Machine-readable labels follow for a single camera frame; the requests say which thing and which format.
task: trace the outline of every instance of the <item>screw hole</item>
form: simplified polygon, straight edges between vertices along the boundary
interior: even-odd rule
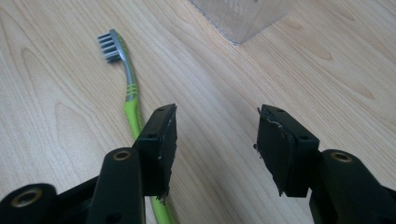
[[[332,157],[337,161],[352,162],[352,158],[350,158],[350,156],[341,152],[332,153]]]
[[[129,151],[119,151],[114,153],[113,159],[116,161],[123,161],[131,157],[131,152]]]
[[[24,207],[37,201],[43,194],[42,189],[28,189],[15,197],[11,205],[13,207]]]
[[[309,139],[309,137],[306,136],[306,135],[298,136],[298,138],[303,139],[303,140],[308,140]]]
[[[121,220],[122,214],[118,212],[109,214],[106,217],[106,223],[119,223]]]

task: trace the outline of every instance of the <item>light wood surface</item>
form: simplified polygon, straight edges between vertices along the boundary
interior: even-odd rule
[[[3,0],[0,198],[31,183],[73,188],[132,145],[123,68],[96,42],[111,28],[132,54],[144,120],[178,106],[170,203],[180,223],[313,222],[308,199],[279,198],[252,147],[261,104],[396,189],[392,0],[297,0],[238,47],[188,0]]]

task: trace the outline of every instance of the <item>transparent plastic container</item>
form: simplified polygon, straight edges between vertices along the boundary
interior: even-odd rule
[[[294,0],[191,0],[233,44],[282,18]]]

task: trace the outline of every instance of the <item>green toothbrush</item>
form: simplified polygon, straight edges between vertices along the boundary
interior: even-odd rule
[[[98,42],[102,52],[105,54],[105,59],[109,63],[115,63],[122,60],[127,81],[126,100],[123,110],[128,119],[132,135],[134,139],[137,139],[142,131],[142,119],[140,115],[137,83],[134,79],[134,70],[128,55],[128,49],[126,48],[122,37],[114,29],[110,30],[108,34],[99,36]],[[151,197],[150,200],[152,210],[158,224],[175,223],[172,213],[167,205],[163,204],[155,197]]]

